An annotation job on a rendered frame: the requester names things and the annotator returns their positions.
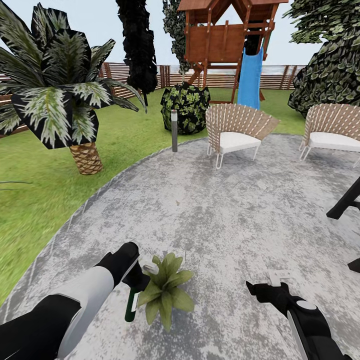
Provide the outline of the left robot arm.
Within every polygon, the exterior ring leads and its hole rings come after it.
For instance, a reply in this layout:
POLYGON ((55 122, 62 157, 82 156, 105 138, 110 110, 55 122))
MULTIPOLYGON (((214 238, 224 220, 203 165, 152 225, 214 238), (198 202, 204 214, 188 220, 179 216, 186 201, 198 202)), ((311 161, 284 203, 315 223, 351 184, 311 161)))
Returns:
POLYGON ((96 314, 121 282, 144 292, 157 264, 126 242, 71 282, 43 297, 28 313, 0 325, 0 360, 63 360, 79 344, 96 314))

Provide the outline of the insectifuge atomizer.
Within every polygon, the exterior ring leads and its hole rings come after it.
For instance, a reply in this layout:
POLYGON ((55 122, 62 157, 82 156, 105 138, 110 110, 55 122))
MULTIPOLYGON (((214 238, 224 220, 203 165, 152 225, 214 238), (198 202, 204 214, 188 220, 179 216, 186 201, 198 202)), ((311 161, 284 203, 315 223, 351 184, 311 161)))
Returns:
POLYGON ((129 298, 128 298, 125 317, 124 317, 127 323, 130 323, 135 319, 140 292, 141 291, 136 287, 133 286, 130 287, 129 298))

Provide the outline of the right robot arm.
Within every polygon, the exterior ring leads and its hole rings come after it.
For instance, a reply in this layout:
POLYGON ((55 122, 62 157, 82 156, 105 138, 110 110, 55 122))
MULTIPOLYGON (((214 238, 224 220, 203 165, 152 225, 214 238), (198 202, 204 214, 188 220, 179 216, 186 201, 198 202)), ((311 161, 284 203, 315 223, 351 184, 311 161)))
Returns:
POLYGON ((271 303, 287 319, 302 360, 353 360, 342 354, 331 338, 331 330, 319 308, 299 296, 292 296, 289 287, 280 280, 293 278, 288 270, 269 270, 267 283, 246 286, 259 303, 271 303))

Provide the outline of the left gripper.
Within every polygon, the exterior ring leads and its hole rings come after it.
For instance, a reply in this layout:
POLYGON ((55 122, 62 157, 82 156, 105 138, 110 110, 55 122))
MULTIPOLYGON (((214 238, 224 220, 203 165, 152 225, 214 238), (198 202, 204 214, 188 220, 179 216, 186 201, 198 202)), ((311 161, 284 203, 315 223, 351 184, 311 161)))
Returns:
POLYGON ((127 284, 128 286, 137 288, 138 290, 144 292, 151 280, 151 277, 147 274, 143 274, 142 269, 139 268, 138 273, 136 273, 134 276, 129 277, 128 275, 125 276, 125 278, 122 280, 124 284, 127 284))

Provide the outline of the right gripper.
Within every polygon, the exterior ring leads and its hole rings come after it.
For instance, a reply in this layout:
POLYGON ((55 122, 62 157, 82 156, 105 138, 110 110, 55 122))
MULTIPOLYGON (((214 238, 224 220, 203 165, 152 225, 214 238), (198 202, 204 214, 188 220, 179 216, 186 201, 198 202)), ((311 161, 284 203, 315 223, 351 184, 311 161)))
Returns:
POLYGON ((277 298, 280 293, 289 293, 289 287, 286 283, 281 282, 281 286, 271 286, 268 283, 251 284, 246 281, 246 286, 252 296, 256 296, 259 303, 271 303, 279 312, 277 298))

